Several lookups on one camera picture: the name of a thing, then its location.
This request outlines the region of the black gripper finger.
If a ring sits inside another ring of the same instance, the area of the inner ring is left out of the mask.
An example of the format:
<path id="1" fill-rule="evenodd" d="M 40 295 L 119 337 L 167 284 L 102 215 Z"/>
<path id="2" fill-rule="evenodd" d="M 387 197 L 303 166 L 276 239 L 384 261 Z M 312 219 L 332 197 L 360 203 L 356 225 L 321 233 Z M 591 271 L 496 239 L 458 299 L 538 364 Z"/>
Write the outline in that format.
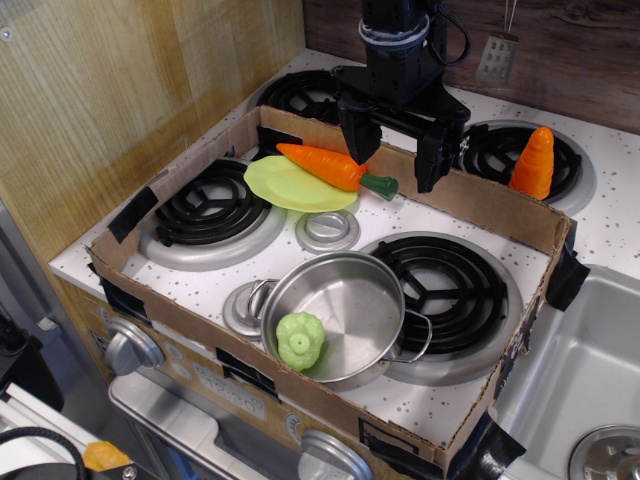
<path id="1" fill-rule="evenodd" d="M 337 102 L 339 124 L 351 158 L 366 163 L 380 148 L 382 130 L 373 121 L 376 106 L 350 92 L 343 92 Z"/>
<path id="2" fill-rule="evenodd" d="M 463 125 L 459 122 L 429 122 L 417 141 L 414 162 L 417 190 L 429 193 L 435 184 L 446 176 L 454 160 L 459 156 Z"/>

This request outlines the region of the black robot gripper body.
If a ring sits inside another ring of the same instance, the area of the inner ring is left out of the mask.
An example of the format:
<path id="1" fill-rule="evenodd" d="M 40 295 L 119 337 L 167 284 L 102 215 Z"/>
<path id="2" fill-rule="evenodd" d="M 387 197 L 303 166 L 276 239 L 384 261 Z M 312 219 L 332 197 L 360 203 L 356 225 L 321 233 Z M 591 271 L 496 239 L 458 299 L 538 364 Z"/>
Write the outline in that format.
<path id="1" fill-rule="evenodd" d="M 373 121 L 396 131 L 425 131 L 429 122 L 459 122 L 469 110 L 447 92 L 443 75 L 464 62 L 465 48 L 455 60 L 447 55 L 445 38 L 423 38 L 403 48 L 368 43 L 364 66 L 337 66 L 332 77 L 338 100 L 343 92 L 376 106 Z"/>

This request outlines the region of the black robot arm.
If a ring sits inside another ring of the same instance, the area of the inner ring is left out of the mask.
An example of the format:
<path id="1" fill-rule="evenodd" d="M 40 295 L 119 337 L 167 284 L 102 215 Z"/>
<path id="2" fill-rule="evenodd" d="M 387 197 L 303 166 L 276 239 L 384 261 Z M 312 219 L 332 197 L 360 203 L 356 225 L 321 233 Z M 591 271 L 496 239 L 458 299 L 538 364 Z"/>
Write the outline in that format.
<path id="1" fill-rule="evenodd" d="M 441 1 L 365 1 L 359 36 L 366 50 L 362 67 L 338 66 L 337 111 L 347 149 L 357 164 L 380 148 L 383 128 L 417 142 L 417 189 L 432 191 L 461 156 L 470 111 L 444 87 L 446 68 L 461 65 L 447 56 L 448 27 L 468 32 Z"/>

